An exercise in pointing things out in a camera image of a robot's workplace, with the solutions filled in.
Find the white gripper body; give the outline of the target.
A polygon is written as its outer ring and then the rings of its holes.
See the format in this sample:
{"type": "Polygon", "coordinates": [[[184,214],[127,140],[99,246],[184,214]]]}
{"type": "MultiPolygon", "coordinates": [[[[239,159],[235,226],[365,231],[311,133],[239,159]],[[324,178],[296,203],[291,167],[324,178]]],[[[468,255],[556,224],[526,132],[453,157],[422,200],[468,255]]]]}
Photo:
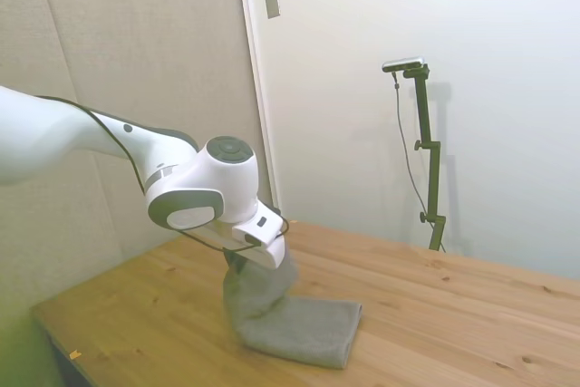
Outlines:
{"type": "Polygon", "coordinates": [[[226,226],[218,232],[219,243],[247,260],[269,269],[280,267],[285,258],[285,237],[282,222],[264,224],[244,223],[226,226]]]}

